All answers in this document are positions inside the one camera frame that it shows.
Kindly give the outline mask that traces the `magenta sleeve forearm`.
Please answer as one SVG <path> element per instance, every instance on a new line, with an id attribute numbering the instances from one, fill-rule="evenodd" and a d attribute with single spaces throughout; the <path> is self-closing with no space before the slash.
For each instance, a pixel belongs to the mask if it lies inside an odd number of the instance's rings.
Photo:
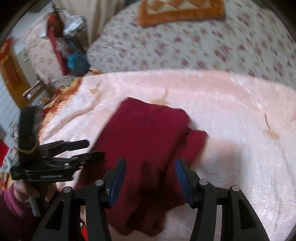
<path id="1" fill-rule="evenodd" d="M 28 202 L 20 202 L 14 185 L 1 192 L 1 240 L 31 240 L 40 220 Z"/>

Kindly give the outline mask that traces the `person's left hand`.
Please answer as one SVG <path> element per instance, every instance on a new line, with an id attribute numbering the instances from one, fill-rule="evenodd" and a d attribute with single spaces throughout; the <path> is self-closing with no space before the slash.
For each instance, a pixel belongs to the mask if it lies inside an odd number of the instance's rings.
<path id="1" fill-rule="evenodd" d="M 29 197 L 32 197 L 32 198 L 40 197 L 39 192 L 37 192 L 36 189 L 31 187 L 24 180 L 18 180 L 16 182 L 14 182 L 13 186 L 14 186 L 15 198 L 19 202 L 24 203 L 27 200 L 29 200 Z M 46 202 L 49 202 L 53 198 L 56 191 L 57 191 L 57 189 L 56 189 L 55 183 L 52 183 L 47 187 L 45 194 L 44 194 Z"/>

